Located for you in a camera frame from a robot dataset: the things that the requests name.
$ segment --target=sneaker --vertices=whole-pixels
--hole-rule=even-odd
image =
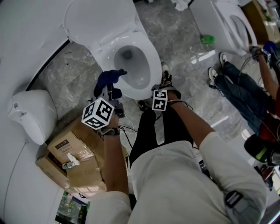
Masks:
[[[137,102],[137,105],[138,105],[140,111],[143,111],[143,112],[147,109],[152,109],[152,107],[144,100],[139,100]]]
[[[214,80],[218,76],[218,73],[217,73],[217,71],[213,67],[210,67],[208,69],[208,75],[209,75],[209,78],[211,79],[211,81],[213,83],[215,83]]]
[[[166,64],[162,64],[162,76],[161,76],[161,84],[166,86],[172,86],[172,75],[170,74],[170,70]]]
[[[219,58],[220,58],[220,64],[222,66],[222,68],[224,67],[224,63],[228,61],[226,55],[224,53],[220,53],[219,54]]]

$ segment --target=person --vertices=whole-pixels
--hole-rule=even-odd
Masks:
[[[172,86],[163,66],[161,85]],[[178,100],[168,91],[168,100]],[[104,182],[107,192],[94,195],[87,224],[247,223],[264,214],[267,194],[261,176],[183,102],[169,104],[163,112],[164,143],[158,145],[156,114],[145,102],[138,134],[129,155],[133,191],[131,210],[126,166],[113,115],[104,135]],[[212,178],[201,172],[193,154],[196,143]]]
[[[248,122],[253,132],[263,140],[275,143],[280,134],[279,84],[273,80],[261,49],[255,47],[252,54],[259,62],[263,84],[270,96],[249,75],[240,72],[230,63],[224,53],[220,53],[222,74],[211,67],[208,75],[217,89],[223,92]]]

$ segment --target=marble floor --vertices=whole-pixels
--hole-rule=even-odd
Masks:
[[[168,64],[173,85],[182,93],[182,99],[210,125],[214,125],[214,129],[225,140],[231,140],[248,129],[245,120],[226,98],[208,87],[210,80],[207,69],[210,66],[219,67],[219,52],[200,42],[200,33],[190,10],[179,12],[170,0],[156,0],[150,4],[141,1],[135,5],[161,60]],[[237,68],[248,57],[227,56]],[[253,61],[247,65],[245,72],[256,80],[260,77],[258,65]],[[70,43],[39,75],[31,89],[48,90],[59,116],[52,136],[81,115],[93,95],[99,74],[100,69],[91,53],[81,45]],[[141,111],[132,99],[123,97],[121,102],[126,115],[137,129]],[[120,123],[132,126],[126,118],[120,119]],[[155,127],[158,142],[163,142],[162,118],[156,122]],[[128,132],[133,144],[135,136],[131,131]],[[131,147],[124,135],[121,135],[121,140],[130,152]]]

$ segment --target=leg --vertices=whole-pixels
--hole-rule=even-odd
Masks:
[[[147,109],[141,116],[138,134],[129,155],[130,166],[143,153],[158,147],[154,123],[156,114],[152,109]]]
[[[185,124],[176,113],[176,111],[168,106],[163,112],[164,126],[164,144],[176,141],[188,141],[193,145],[193,139],[190,136]]]
[[[249,127],[259,134],[261,120],[264,119],[266,113],[267,100],[266,98],[254,98],[245,88],[240,87],[240,98],[238,85],[232,84],[225,76],[217,76],[214,80],[215,85],[223,92],[229,102],[240,112],[242,117],[248,122]]]
[[[240,74],[240,70],[237,69],[230,62],[225,62],[223,64],[223,74],[228,76],[231,81],[238,85],[238,76]],[[239,85],[246,89],[253,97],[256,98],[266,98],[266,93],[262,90],[260,86],[247,74],[241,73]]]

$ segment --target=toilet bowl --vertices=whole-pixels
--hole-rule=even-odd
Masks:
[[[8,117],[20,123],[29,137],[43,145],[50,137],[57,121],[56,108],[46,90],[20,92],[12,97]]]
[[[249,37],[257,46],[254,31],[233,0],[194,0],[190,10],[202,35],[215,38],[215,48],[229,53],[245,55],[249,52]]]
[[[114,84],[125,96],[152,96],[152,87],[161,82],[161,62],[132,0],[74,0],[64,28],[71,40],[90,50],[103,71],[127,71]]]

